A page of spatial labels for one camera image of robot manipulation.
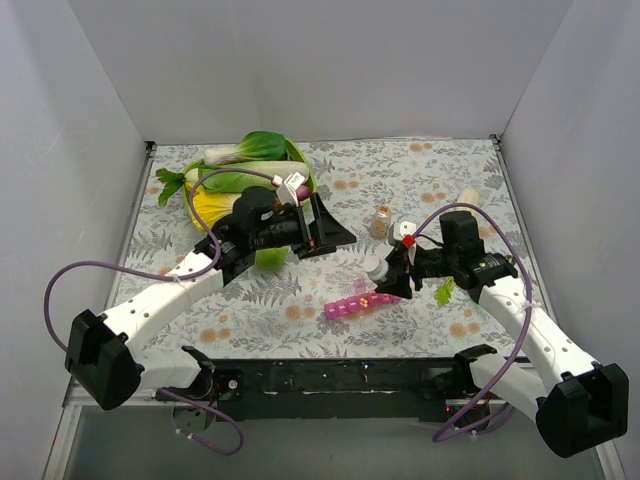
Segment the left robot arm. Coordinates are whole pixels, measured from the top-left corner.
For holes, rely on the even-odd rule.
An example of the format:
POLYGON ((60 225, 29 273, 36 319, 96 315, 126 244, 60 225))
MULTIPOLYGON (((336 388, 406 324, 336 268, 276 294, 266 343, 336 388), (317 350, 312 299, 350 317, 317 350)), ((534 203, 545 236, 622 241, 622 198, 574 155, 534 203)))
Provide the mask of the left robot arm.
POLYGON ((164 281, 96 315, 89 310, 72 322, 65 367, 104 410, 145 389, 169 388, 193 400, 214 388, 213 362, 190 346, 174 352, 143 347, 191 305, 249 269, 258 251, 288 247, 306 259, 333 253, 356 237, 328 212, 320 196, 310 208, 281 205, 275 192, 250 187, 217 221, 214 235, 196 244, 164 281))

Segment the white pill bottle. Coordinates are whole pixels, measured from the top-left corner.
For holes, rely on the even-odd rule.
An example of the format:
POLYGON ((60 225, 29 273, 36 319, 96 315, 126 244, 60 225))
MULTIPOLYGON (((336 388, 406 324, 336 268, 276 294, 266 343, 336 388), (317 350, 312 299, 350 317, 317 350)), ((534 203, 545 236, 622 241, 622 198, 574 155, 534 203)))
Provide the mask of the white pill bottle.
POLYGON ((385 259, 370 256, 367 257, 362 267, 371 281, 380 285, 387 280, 387 274, 389 271, 389 264, 385 259))

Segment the pink weekly pill organizer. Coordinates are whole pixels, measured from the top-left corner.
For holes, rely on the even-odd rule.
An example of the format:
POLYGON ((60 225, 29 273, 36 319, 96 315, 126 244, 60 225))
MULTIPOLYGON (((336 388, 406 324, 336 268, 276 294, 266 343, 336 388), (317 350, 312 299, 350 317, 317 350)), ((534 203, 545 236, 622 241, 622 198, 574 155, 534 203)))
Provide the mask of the pink weekly pill organizer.
POLYGON ((379 307, 399 303, 400 297, 388 293, 377 293, 375 290, 365 290, 360 283, 354 295, 325 303, 323 306, 326 319, 329 321, 341 319, 349 315, 373 311, 379 307))

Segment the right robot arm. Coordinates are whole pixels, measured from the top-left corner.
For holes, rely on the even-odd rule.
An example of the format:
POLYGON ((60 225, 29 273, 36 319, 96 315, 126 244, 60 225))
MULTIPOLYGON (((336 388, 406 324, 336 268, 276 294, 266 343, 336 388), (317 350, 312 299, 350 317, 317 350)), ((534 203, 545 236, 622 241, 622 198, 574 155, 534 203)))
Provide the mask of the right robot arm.
POLYGON ((516 344, 508 358, 488 345, 455 356, 454 389, 482 399, 493 393, 529 417, 546 445, 562 458, 626 434, 629 379, 615 363, 603 365, 574 343, 532 298, 517 257, 488 253, 479 236, 481 209, 454 203, 437 210, 442 243, 420 247, 421 227, 403 223, 385 258, 363 268, 379 294, 409 299, 427 278, 452 278, 516 344))

